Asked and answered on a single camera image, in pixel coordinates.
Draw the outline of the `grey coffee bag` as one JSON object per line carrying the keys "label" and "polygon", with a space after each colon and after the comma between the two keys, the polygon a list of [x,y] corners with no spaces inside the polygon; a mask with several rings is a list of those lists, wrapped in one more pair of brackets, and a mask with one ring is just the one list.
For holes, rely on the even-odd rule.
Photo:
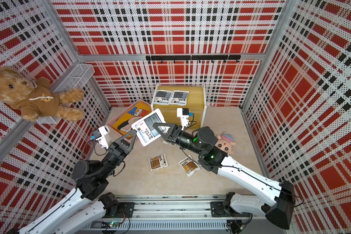
{"label": "grey coffee bag", "polygon": [[156,140],[154,138],[157,132],[153,129],[154,123],[166,123],[159,108],[131,125],[132,129],[137,130],[137,137],[142,146],[147,146]]}
{"label": "grey coffee bag", "polygon": [[172,91],[168,90],[157,90],[154,97],[154,104],[169,105],[172,93]]}
{"label": "grey coffee bag", "polygon": [[186,106],[188,95],[189,91],[174,90],[170,98],[170,105]]}

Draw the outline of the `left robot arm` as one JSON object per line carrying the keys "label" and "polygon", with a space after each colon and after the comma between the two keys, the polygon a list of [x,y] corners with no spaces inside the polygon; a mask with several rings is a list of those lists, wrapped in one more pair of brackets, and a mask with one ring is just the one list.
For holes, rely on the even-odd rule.
{"label": "left robot arm", "polygon": [[80,160],[74,167],[72,178],[76,187],[49,211],[21,229],[10,234],[74,234],[88,223],[117,210],[119,202],[112,193],[104,193],[107,178],[114,175],[134,148],[137,131],[116,139],[101,161]]}

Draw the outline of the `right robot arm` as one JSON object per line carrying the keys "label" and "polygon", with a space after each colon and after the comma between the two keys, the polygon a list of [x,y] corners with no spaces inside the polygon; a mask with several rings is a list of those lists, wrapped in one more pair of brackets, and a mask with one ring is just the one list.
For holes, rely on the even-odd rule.
{"label": "right robot arm", "polygon": [[290,228],[296,202],[291,182],[268,179],[238,163],[216,146],[217,137],[209,127],[199,128],[195,136],[173,123],[154,123],[153,129],[166,142],[198,154],[198,163],[205,170],[240,184],[259,198],[259,204],[254,206],[242,202],[237,194],[229,193],[225,203],[227,214],[258,210],[275,226],[284,230]]}

